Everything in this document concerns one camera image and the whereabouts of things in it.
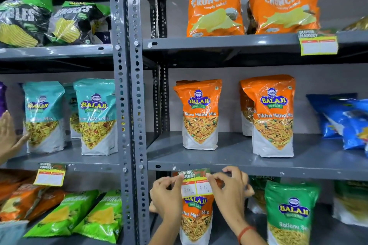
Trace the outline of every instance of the red thread wristband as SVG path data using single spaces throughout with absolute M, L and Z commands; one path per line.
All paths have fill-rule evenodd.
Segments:
M 244 235 L 244 233 L 246 233 L 249 229 L 253 229 L 253 230 L 256 230 L 255 227 L 252 227 L 252 226 L 247 226 L 245 227 L 238 235 L 238 242 L 240 244 L 240 240 L 242 239 L 242 236 Z

